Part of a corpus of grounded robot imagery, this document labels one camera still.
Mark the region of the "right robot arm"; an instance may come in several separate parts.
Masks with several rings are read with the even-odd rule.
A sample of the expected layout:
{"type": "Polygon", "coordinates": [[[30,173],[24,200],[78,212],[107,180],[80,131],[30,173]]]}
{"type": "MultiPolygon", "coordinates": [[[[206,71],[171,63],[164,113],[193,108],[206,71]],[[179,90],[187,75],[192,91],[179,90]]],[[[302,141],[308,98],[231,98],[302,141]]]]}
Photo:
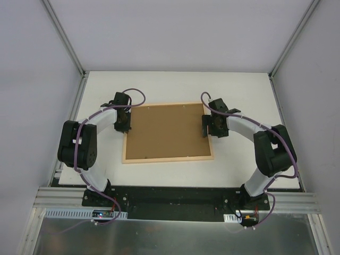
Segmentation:
{"type": "Polygon", "coordinates": [[[277,178],[294,179],[298,175],[297,156],[285,126],[268,126],[240,110],[229,109],[221,98],[203,105],[210,114],[202,115],[202,136],[224,138],[236,132],[254,145],[256,169],[240,187],[238,207],[252,209],[277,178]]]}

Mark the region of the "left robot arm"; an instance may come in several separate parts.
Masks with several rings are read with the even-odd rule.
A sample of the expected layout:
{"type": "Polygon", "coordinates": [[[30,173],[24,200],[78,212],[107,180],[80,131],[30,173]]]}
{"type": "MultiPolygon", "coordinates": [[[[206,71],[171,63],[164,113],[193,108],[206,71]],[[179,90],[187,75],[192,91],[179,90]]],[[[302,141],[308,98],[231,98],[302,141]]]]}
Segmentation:
{"type": "Polygon", "coordinates": [[[112,201],[111,184],[100,172],[97,160],[97,137],[104,129],[113,126],[115,131],[131,130],[132,99],[117,92],[114,99],[83,121],[66,121],[63,124],[57,158],[72,167],[84,181],[87,190],[94,193],[94,201],[102,207],[112,201]]]}

